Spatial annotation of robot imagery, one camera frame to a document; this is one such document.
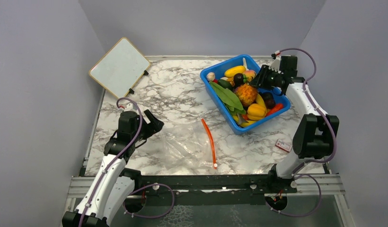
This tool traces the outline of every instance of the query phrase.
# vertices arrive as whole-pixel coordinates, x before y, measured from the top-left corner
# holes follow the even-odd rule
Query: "white corner wall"
[[[76,0],[0,0],[0,227],[59,226],[103,54]]]
[[[325,0],[79,0],[103,48],[144,55],[270,55],[299,47]]]
[[[340,119],[331,167],[356,225],[388,227],[388,0],[327,0],[301,48],[311,92]],[[312,71],[301,54],[299,71]]]

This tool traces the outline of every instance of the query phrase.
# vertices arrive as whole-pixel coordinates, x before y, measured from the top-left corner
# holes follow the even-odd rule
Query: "plastic fruit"
[[[216,78],[214,72],[210,72],[207,74],[207,81],[213,81]]]
[[[266,105],[266,108],[273,109],[273,107],[276,106],[276,102],[274,101],[274,99],[267,99],[265,101],[265,105]]]
[[[235,74],[237,73],[243,73],[245,70],[247,70],[244,66],[239,65],[236,67],[232,67],[231,69],[228,69],[225,73],[224,76],[227,78],[234,77]]]
[[[229,90],[232,90],[233,87],[232,85],[228,82],[228,81],[225,81],[225,80],[222,80],[220,79],[218,82],[217,82],[218,85],[222,86],[223,88],[227,88]]]
[[[233,117],[233,119],[235,120],[235,122],[237,122],[237,124],[238,124],[238,117],[237,117],[236,115],[233,115],[232,117]],[[239,124],[239,126],[245,128],[245,127],[247,127],[247,126],[252,125],[252,124],[255,123],[255,122],[256,122],[256,121],[247,120],[246,123],[241,123],[241,124]]]
[[[263,101],[263,98],[262,98],[262,96],[260,96],[260,94],[257,95],[257,98],[255,99],[255,102],[257,104],[259,104],[259,105],[262,105],[262,106],[266,107],[265,102]]]
[[[262,96],[263,101],[266,101],[268,99],[273,99],[273,95],[270,92],[261,93],[260,96]]]
[[[237,73],[233,77],[234,85],[236,87],[244,84],[244,75],[242,73]]]
[[[251,104],[247,110],[247,117],[251,120],[258,121],[265,117],[267,113],[266,107],[257,103]]]
[[[227,78],[226,81],[228,81],[232,85],[232,87],[234,87],[234,77]]]
[[[244,71],[243,74],[247,77],[248,82],[251,82],[251,80],[256,76],[256,72],[254,70]]]
[[[235,90],[235,94],[243,106],[249,106],[255,101],[258,91],[253,86],[243,84]]]
[[[273,109],[271,109],[266,116],[272,115],[276,113],[277,111],[281,110],[284,108],[284,105],[282,103],[278,103]]]

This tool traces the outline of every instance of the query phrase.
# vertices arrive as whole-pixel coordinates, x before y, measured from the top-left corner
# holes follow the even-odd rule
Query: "yellow banana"
[[[236,115],[234,115],[232,117],[235,120],[235,122],[237,122],[237,124],[238,124],[238,117]],[[247,121],[248,121],[247,123],[241,123],[241,124],[239,124],[239,126],[245,128],[245,127],[250,126],[250,125],[252,125],[253,123],[256,122],[256,121],[249,121],[249,120],[247,120]]]
[[[266,108],[266,105],[265,105],[265,101],[263,101],[263,98],[262,96],[260,96],[260,94],[258,93],[257,95],[257,98],[255,99],[255,102],[261,106],[264,106]]]
[[[232,67],[231,69],[228,69],[224,73],[224,76],[227,77],[227,78],[231,78],[231,77],[234,77],[234,75],[237,74],[237,73],[245,72],[245,70],[247,70],[247,69],[244,66],[239,65],[239,66],[236,66],[236,67]]]

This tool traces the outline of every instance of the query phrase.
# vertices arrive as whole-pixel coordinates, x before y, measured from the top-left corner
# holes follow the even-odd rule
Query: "marble countertop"
[[[128,168],[140,170],[143,175],[265,174],[274,163],[287,155],[285,151],[275,147],[275,143],[277,139],[292,142],[300,122],[295,107],[292,105],[287,112],[246,134],[235,135],[199,77],[203,69],[222,61],[152,61],[148,69],[149,75],[140,79],[133,88],[135,94],[129,94],[128,97],[138,103],[142,112],[149,109],[164,122],[164,127],[133,153],[128,161]],[[256,62],[262,65],[270,64],[272,60],[257,59]],[[103,148],[118,127],[121,111],[115,105],[116,100],[110,93],[105,93],[86,166],[87,176],[95,176],[98,172]],[[206,135],[200,130],[196,131],[197,136],[192,137],[187,132],[185,135],[179,134],[184,131],[181,128],[199,128],[197,126],[201,124],[201,118],[205,119],[215,141],[217,170],[210,166],[210,148],[197,150],[194,154],[187,153],[191,158],[180,158],[179,155],[186,154],[177,152],[176,155],[176,149],[170,147],[172,140],[165,142],[170,136],[180,136],[182,141],[189,144],[188,150],[189,146],[208,146],[206,142],[195,143]],[[317,163],[311,163],[301,171],[312,174],[323,172],[323,166]]]

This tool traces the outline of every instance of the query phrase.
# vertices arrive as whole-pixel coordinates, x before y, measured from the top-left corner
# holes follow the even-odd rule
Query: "clear plastic bag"
[[[161,132],[167,154],[163,163],[167,170],[180,166],[190,169],[213,168],[210,141],[202,122],[163,128]]]

